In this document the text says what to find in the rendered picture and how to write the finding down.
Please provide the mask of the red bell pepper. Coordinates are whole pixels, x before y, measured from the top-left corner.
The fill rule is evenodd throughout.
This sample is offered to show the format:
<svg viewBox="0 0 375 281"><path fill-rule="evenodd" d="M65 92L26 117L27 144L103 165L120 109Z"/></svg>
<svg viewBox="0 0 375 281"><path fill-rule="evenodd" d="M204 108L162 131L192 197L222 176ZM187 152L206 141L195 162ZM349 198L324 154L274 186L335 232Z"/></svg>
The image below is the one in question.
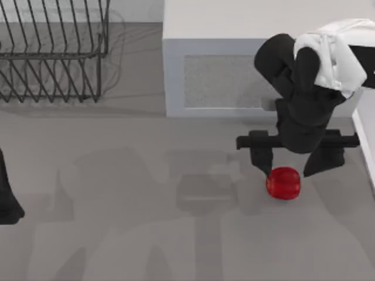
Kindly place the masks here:
<svg viewBox="0 0 375 281"><path fill-rule="evenodd" d="M293 200L301 192L301 177L292 167L276 167L266 179L268 194L280 200Z"/></svg>

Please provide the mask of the grey speckled cabinet panel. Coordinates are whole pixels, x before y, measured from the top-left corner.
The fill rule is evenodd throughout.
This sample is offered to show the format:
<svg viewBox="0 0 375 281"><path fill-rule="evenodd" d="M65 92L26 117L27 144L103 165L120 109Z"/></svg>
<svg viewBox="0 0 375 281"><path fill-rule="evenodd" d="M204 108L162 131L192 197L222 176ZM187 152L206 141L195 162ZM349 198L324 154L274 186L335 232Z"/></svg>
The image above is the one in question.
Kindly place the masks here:
<svg viewBox="0 0 375 281"><path fill-rule="evenodd" d="M186 108L261 108L277 96L254 67L254 56L186 56Z"/></svg>

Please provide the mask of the white cabinet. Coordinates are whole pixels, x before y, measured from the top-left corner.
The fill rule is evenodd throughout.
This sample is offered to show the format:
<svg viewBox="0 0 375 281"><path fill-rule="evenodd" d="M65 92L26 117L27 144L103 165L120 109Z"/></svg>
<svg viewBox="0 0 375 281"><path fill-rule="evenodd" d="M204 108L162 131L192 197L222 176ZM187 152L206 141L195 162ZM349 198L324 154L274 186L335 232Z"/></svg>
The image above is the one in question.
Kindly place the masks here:
<svg viewBox="0 0 375 281"><path fill-rule="evenodd" d="M163 70L168 117L270 118L261 108L186 108L186 56L254 56L271 36L297 37L335 20L375 21L375 0L165 0Z"/></svg>

